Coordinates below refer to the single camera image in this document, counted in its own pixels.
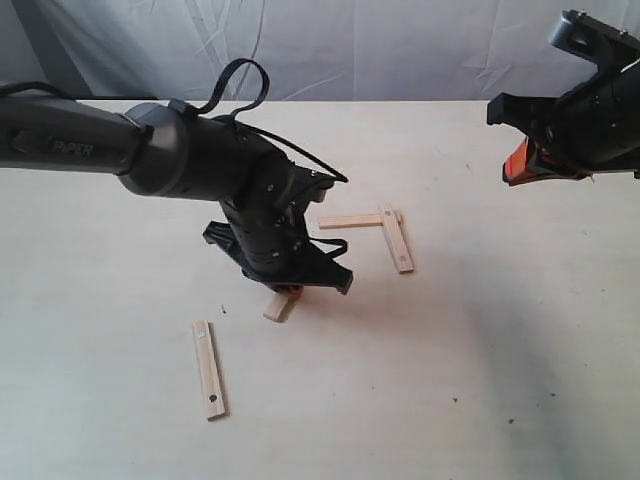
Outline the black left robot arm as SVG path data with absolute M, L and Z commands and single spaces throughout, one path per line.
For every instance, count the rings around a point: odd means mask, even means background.
M 287 139 L 192 105 L 147 102 L 123 113 L 88 106 L 42 82 L 1 90 L 4 168 L 111 174 L 145 197 L 211 201 L 223 222 L 204 231 L 243 275 L 277 292 L 328 287 L 347 293 L 341 239 L 316 240 L 305 213 L 342 175 L 319 159 L 295 164 Z

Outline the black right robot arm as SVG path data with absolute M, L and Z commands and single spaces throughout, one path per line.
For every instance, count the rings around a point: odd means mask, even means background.
M 504 183 L 637 175 L 638 39 L 584 11 L 565 10 L 550 43 L 597 71 L 558 98 L 502 93 L 488 103 L 488 124 L 508 125 L 525 136 L 502 166 Z

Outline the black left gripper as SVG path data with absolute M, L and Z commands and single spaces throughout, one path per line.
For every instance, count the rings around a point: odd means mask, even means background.
M 309 204 L 323 201 L 337 181 L 291 161 L 260 166 L 240 192 L 220 202 L 227 221 L 210 222 L 203 237 L 229 256 L 246 278 L 277 295 L 298 299 L 306 286 L 334 288 L 345 295 L 353 272 L 335 258 L 346 253 L 347 242 L 326 240 L 335 249 L 322 251 L 305 220 Z

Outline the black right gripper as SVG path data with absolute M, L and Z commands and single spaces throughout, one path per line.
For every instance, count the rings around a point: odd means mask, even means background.
M 595 174 L 639 177 L 639 69 L 630 67 L 587 94 L 559 98 L 500 94 L 487 105 L 489 125 L 525 139 L 502 166 L 510 187 L 535 180 L 581 181 Z

